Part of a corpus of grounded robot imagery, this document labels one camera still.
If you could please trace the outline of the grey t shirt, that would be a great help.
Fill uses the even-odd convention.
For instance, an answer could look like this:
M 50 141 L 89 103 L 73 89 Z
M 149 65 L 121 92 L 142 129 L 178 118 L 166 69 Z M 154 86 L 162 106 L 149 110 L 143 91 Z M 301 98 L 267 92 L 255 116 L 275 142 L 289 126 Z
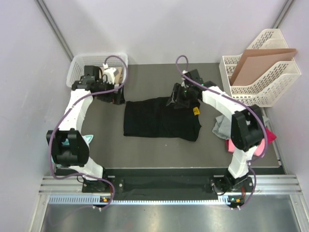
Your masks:
M 231 138 L 231 121 L 224 115 L 217 116 L 212 132 L 219 138 L 229 140 Z

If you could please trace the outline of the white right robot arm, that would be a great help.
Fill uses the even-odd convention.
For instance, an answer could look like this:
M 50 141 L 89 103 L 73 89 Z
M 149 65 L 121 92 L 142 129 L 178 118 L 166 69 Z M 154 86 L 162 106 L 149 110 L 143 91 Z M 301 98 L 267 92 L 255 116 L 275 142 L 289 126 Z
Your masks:
M 213 191 L 224 194 L 237 191 L 248 177 L 255 151 L 265 138 L 265 126 L 259 106 L 246 106 L 229 97 L 213 82 L 204 82 L 197 70 L 182 71 L 182 83 L 176 83 L 167 105 L 189 108 L 202 101 L 219 111 L 230 122 L 230 138 L 235 146 L 226 174 L 212 184 Z

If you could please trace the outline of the beige folded t shirt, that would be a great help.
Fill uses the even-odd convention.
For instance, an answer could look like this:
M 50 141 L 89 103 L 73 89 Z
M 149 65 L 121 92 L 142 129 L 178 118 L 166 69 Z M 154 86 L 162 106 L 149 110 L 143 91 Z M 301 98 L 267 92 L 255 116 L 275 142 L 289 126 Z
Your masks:
M 119 71 L 119 74 L 118 74 L 116 80 L 117 80 L 117 84 L 120 84 L 120 83 L 122 82 L 122 79 L 123 79 L 123 78 L 122 78 L 122 68 L 121 68 L 121 67 L 118 67 L 117 69 L 118 69 L 118 71 Z M 102 73 L 102 75 L 101 75 L 101 79 L 103 80 L 103 82 L 107 83 L 106 80 L 105 80 L 105 76 L 103 76 L 103 73 Z

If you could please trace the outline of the pink t shirt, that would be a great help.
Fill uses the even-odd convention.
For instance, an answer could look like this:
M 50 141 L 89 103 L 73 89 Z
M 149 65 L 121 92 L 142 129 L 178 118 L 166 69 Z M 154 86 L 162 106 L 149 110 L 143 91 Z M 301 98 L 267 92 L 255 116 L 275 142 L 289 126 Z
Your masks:
M 227 151 L 228 152 L 233 153 L 235 151 L 236 147 L 234 146 L 234 144 L 233 144 L 231 139 L 226 140 L 226 145 L 227 145 Z M 262 154 L 264 148 L 265 148 L 265 140 L 263 139 L 261 141 L 260 145 L 255 150 L 254 155 L 255 156 L 260 156 Z

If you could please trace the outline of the teal cat ear headphones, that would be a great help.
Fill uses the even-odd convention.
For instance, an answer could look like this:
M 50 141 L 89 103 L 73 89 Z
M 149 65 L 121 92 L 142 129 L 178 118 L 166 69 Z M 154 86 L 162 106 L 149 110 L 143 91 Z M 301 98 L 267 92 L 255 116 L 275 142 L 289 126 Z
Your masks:
M 83 139 L 86 141 L 87 145 L 90 145 L 91 141 L 93 140 L 94 135 L 83 135 Z M 63 145 L 69 145 L 69 140 L 66 139 L 65 141 L 62 142 Z

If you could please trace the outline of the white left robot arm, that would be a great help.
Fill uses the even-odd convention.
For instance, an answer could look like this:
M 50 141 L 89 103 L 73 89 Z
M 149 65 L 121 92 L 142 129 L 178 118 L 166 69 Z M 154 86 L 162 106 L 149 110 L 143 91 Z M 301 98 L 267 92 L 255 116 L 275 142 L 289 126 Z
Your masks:
M 90 145 L 81 130 L 94 98 L 123 103 L 123 85 L 121 67 L 110 67 L 106 63 L 102 67 L 85 66 L 84 74 L 71 85 L 69 104 L 62 119 L 46 134 L 51 163 L 74 170 L 74 175 L 81 176 L 84 184 L 101 192 L 111 189 L 112 185 L 104 177 L 104 167 L 90 157 Z

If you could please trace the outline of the brown cardboard folder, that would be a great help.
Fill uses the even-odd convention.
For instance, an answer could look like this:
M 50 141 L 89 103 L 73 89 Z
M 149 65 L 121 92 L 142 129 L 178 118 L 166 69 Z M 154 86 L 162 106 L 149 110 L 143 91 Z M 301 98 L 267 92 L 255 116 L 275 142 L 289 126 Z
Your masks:
M 230 78 L 231 86 L 248 86 L 261 77 L 274 64 L 291 61 L 297 54 L 295 48 L 247 49 Z

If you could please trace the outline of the white perforated plastic basket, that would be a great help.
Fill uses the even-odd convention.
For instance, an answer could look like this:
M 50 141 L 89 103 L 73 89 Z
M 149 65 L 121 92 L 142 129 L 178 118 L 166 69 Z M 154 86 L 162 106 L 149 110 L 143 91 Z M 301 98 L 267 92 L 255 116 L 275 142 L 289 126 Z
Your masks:
M 67 87 L 71 88 L 75 81 L 80 80 L 80 77 L 84 74 L 84 66 L 102 67 L 105 59 L 111 55 L 120 57 L 128 65 L 128 56 L 126 53 L 83 53 L 76 55 L 70 64 L 66 80 Z

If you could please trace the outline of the white plastic file organizer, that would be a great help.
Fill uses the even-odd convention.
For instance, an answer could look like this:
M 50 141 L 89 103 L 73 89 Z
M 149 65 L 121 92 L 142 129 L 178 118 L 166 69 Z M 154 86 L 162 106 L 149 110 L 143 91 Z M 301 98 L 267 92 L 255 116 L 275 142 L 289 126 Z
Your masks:
M 244 53 L 222 56 L 219 70 L 224 91 L 247 105 L 272 107 L 301 76 L 280 29 L 263 30 Z

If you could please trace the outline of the black t shirt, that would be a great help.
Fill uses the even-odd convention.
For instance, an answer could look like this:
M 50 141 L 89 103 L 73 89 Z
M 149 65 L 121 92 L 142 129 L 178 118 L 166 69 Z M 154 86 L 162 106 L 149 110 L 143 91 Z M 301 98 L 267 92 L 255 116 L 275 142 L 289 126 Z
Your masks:
M 127 101 L 124 112 L 124 136 L 143 138 L 181 138 L 190 142 L 198 139 L 199 102 L 190 108 L 167 106 L 168 97 L 144 101 Z

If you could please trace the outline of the red cloth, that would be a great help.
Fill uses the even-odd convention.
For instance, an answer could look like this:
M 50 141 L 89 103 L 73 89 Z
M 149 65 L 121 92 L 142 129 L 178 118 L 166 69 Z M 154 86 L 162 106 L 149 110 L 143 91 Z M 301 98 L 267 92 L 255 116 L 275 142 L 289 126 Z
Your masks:
M 277 139 L 277 136 L 270 131 L 268 128 L 266 128 L 266 134 L 267 134 L 267 143 L 271 144 L 272 142 L 274 142 Z

